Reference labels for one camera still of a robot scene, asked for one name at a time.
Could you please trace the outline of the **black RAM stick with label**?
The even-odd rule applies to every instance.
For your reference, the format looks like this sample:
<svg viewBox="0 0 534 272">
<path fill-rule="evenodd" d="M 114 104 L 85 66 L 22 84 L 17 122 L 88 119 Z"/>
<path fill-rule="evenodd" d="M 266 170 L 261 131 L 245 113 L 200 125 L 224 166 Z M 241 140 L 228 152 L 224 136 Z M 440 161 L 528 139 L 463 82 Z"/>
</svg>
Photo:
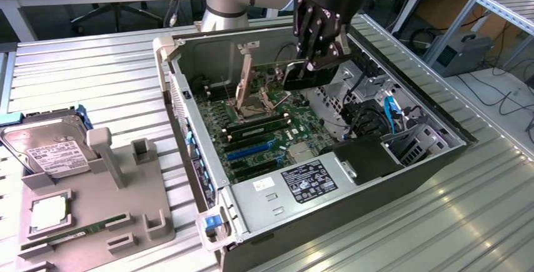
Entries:
<svg viewBox="0 0 534 272">
<path fill-rule="evenodd" d="M 258 136 L 261 134 L 271 133 L 276 130 L 288 127 L 288 120 L 281 119 L 277 121 L 268 121 L 256 125 L 248 125 L 241 128 L 226 128 L 226 139 L 228 142 L 240 141 L 242 139 L 248 139 L 253 136 Z"/>
</svg>

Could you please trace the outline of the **silver perforated bay bracket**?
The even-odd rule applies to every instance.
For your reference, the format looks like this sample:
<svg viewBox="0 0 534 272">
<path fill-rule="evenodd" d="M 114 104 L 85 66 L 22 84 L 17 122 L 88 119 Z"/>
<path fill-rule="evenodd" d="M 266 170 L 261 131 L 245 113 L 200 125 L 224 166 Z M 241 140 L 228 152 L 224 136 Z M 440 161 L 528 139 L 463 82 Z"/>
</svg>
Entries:
<svg viewBox="0 0 534 272">
<path fill-rule="evenodd" d="M 400 133 L 385 134 L 380 140 L 403 166 L 409 166 L 451 148 L 427 124 L 419 124 Z"/>
</svg>

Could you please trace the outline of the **aluminium profile frame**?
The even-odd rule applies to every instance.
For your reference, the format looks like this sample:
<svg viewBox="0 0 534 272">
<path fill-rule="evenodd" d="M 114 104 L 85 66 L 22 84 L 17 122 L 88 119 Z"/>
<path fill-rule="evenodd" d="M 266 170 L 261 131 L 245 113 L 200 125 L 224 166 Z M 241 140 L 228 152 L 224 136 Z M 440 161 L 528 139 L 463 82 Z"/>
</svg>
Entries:
<svg viewBox="0 0 534 272">
<path fill-rule="evenodd" d="M 461 8 L 455 20 L 452 21 L 448 30 L 436 43 L 428 49 L 423 61 L 431 65 L 440 55 L 447 45 L 448 39 L 460 28 L 464 19 L 467 18 L 471 9 L 475 5 L 480 5 L 491 14 L 496 14 L 503 20 L 509 22 L 521 31 L 528 33 L 529 37 L 521 43 L 524 47 L 534 41 L 534 0 L 468 0 Z"/>
</svg>

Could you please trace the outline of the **silver power supply unit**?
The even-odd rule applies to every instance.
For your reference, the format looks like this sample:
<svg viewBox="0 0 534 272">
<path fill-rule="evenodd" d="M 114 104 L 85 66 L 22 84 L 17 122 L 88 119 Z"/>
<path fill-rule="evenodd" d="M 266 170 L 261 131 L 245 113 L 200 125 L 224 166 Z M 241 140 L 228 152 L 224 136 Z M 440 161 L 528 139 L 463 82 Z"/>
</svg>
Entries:
<svg viewBox="0 0 534 272">
<path fill-rule="evenodd" d="M 329 152 L 230 187 L 249 234 L 273 230 L 356 191 L 355 170 Z"/>
</svg>

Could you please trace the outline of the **open black PC case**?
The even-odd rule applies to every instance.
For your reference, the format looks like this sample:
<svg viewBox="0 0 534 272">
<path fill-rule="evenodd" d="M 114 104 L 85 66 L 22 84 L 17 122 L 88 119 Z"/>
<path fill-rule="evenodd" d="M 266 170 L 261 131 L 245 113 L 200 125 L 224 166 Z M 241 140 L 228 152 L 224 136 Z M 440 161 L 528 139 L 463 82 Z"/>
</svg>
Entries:
<svg viewBox="0 0 534 272">
<path fill-rule="evenodd" d="M 431 75 L 425 64 L 369 17 L 359 16 L 348 28 L 352 58 L 344 63 L 352 62 L 365 76 L 389 76 L 397 86 L 392 97 L 403 112 L 404 131 L 427 124 L 448 143 L 449 150 L 364 184 L 355 183 L 355 193 L 329 206 L 273 230 L 249 234 L 230 191 L 240 182 L 232 184 L 222 172 L 193 92 L 204 85 L 233 86 L 229 96 L 234 98 L 244 61 L 238 45 L 250 48 L 254 66 L 296 60 L 291 31 L 291 25 L 284 23 L 166 35 L 152 42 L 168 116 L 198 210 L 194 224 L 204 249 L 218 255 L 222 272 L 246 271 L 404 197 L 475 142 L 469 132 L 415 83 L 415 73 Z M 205 232 L 202 219 L 216 214 L 222 225 Z"/>
</svg>

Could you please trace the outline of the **green motherboard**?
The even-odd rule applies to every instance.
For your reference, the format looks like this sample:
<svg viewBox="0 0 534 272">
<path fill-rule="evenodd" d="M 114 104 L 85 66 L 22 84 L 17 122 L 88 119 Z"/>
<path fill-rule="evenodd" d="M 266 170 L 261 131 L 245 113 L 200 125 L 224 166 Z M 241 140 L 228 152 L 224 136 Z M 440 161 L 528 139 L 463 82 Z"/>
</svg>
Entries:
<svg viewBox="0 0 534 272">
<path fill-rule="evenodd" d="M 264 115 L 242 119 L 237 116 L 234 98 L 229 96 L 233 89 L 233 86 L 204 85 L 193 92 L 193 96 L 208 131 L 209 143 L 214 148 L 216 160 L 221 164 L 229 183 L 236 184 L 238 182 L 234 181 L 234 171 L 271 159 L 277 160 L 277 167 L 271 170 L 275 171 L 296 163 L 288 152 L 292 145 L 307 144 L 316 156 L 320 150 L 335 142 L 335 139 L 325 129 L 324 120 L 315 114 L 301 93 L 291 93 L 281 105 L 272 111 L 266 111 Z M 257 91 L 250 93 L 250 98 L 260 100 Z M 240 141 L 228 142 L 226 128 L 241 128 L 281 119 L 288 120 L 287 128 Z M 269 150 L 232 161 L 225 159 L 226 154 L 257 146 L 272 139 L 276 141 Z"/>
</svg>

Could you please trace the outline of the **silver CPU chip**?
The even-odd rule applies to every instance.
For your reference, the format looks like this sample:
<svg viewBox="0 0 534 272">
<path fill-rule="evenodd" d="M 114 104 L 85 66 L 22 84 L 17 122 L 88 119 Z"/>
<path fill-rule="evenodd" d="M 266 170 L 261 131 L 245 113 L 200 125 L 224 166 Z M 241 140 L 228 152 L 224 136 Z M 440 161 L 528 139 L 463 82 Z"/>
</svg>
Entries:
<svg viewBox="0 0 534 272">
<path fill-rule="evenodd" d="M 32 204 L 30 227 L 37 231 L 61 223 L 66 215 L 66 201 L 62 196 L 37 200 Z"/>
</svg>

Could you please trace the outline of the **grey parts rack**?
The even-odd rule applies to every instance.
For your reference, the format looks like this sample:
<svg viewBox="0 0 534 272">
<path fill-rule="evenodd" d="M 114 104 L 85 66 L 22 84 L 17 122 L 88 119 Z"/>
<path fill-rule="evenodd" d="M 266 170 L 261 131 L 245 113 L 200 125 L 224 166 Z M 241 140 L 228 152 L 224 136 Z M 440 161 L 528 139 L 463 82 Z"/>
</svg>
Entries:
<svg viewBox="0 0 534 272">
<path fill-rule="evenodd" d="M 86 137 L 97 155 L 89 171 L 58 179 L 45 173 L 21 177 L 16 272 L 84 272 L 174 239 L 154 143 L 141 138 L 112 148 L 108 128 L 89 130 Z M 65 198 L 65 218 L 37 231 L 30 227 L 32 204 L 53 196 Z M 126 218 L 97 233 L 20 250 L 25 243 L 122 213 Z"/>
</svg>

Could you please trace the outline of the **green RAM stick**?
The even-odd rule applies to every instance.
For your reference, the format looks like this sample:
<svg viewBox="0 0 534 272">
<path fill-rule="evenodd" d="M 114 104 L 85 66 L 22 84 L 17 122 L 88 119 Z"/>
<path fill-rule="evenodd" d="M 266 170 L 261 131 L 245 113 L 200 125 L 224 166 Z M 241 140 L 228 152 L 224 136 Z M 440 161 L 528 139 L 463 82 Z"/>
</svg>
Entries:
<svg viewBox="0 0 534 272">
<path fill-rule="evenodd" d="M 42 244 L 54 245 L 54 244 L 62 243 L 68 240 L 80 238 L 88 234 L 97 233 L 105 229 L 106 224 L 109 224 L 112 222 L 117 222 L 120 219 L 124 219 L 124 218 L 126 218 L 126 214 L 124 214 L 124 213 L 118 214 L 116 216 L 112 216 L 110 218 L 108 218 L 102 221 L 98 221 L 96 223 L 92 223 L 86 226 L 82 226 L 82 227 L 69 230 L 66 232 L 54 234 L 46 238 L 37 239 L 29 243 L 25 243 L 20 246 L 20 250 L 21 251 L 29 250 L 30 248 L 37 247 Z"/>
</svg>

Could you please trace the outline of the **blue case latch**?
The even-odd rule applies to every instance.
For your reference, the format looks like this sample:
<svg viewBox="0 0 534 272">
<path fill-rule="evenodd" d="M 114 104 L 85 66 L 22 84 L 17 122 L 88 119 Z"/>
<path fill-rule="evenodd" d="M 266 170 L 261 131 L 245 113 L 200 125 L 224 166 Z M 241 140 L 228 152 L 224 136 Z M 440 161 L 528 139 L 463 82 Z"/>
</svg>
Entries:
<svg viewBox="0 0 534 272">
<path fill-rule="evenodd" d="M 220 225 L 222 225 L 222 220 L 218 214 L 204 217 L 202 228 L 205 232 L 214 230 Z"/>
</svg>

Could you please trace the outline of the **small silver chipset heatsink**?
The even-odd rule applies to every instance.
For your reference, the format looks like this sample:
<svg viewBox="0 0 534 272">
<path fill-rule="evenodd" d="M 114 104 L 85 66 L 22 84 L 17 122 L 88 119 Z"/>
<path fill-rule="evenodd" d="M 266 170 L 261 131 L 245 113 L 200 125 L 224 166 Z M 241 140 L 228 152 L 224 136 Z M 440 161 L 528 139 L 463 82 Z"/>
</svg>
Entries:
<svg viewBox="0 0 534 272">
<path fill-rule="evenodd" d="M 296 163 L 315 157 L 307 144 L 295 144 L 288 148 L 289 155 Z"/>
</svg>

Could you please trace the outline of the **blue expansion slot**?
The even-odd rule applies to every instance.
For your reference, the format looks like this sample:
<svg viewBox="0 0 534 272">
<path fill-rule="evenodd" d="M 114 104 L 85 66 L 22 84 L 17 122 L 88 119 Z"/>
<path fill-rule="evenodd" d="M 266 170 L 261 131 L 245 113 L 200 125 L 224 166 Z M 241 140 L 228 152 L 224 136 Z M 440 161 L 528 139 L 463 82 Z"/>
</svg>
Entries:
<svg viewBox="0 0 534 272">
<path fill-rule="evenodd" d="M 225 159 L 228 161 L 232 161 L 232 160 L 244 158 L 244 157 L 246 157 L 246 156 L 249 156 L 252 154 L 264 152 L 264 151 L 266 151 L 266 150 L 269 150 L 272 148 L 272 146 L 275 144 L 275 141 L 276 141 L 276 139 L 272 139 L 272 140 L 266 141 L 265 143 L 262 143 L 262 144 L 260 144 L 257 146 L 249 147 L 249 148 L 242 149 L 240 151 L 234 151 L 233 153 L 226 154 Z"/>
</svg>

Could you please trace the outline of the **metal socket cover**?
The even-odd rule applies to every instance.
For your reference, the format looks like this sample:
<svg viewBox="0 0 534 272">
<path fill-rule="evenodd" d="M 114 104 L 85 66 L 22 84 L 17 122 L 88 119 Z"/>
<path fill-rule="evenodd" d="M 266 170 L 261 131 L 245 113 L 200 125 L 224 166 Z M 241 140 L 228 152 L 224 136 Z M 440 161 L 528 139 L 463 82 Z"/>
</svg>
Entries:
<svg viewBox="0 0 534 272">
<path fill-rule="evenodd" d="M 281 97 L 279 99 L 276 99 L 275 94 L 280 94 Z M 275 91 L 273 93 L 269 93 L 265 88 L 260 88 L 258 96 L 260 96 L 260 100 L 264 105 L 264 108 L 266 109 L 266 111 L 272 111 L 288 99 L 288 97 L 291 96 L 291 92 Z"/>
</svg>

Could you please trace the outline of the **CPU socket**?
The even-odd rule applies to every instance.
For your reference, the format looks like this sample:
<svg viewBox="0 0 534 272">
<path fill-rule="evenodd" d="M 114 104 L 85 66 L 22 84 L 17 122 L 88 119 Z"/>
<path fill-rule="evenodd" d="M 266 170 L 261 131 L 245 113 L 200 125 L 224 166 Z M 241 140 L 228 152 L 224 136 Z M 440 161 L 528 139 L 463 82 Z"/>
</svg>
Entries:
<svg viewBox="0 0 534 272">
<path fill-rule="evenodd" d="M 250 119 L 254 116 L 264 115 L 266 110 L 258 99 L 246 99 L 241 106 L 234 108 L 237 116 L 242 119 Z"/>
</svg>

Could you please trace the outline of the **black expansion slot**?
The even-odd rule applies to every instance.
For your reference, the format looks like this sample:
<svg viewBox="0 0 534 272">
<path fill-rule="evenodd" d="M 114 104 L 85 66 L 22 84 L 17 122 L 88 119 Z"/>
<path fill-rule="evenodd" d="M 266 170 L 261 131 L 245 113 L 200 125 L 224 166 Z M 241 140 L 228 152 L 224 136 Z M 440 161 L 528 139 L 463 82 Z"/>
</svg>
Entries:
<svg viewBox="0 0 534 272">
<path fill-rule="evenodd" d="M 268 173 L 276 167 L 277 167 L 277 160 L 275 159 L 264 161 L 253 166 L 248 166 L 246 168 L 242 168 L 233 172 L 234 181 L 240 182 L 249 178 L 253 178 L 260 174 Z"/>
</svg>

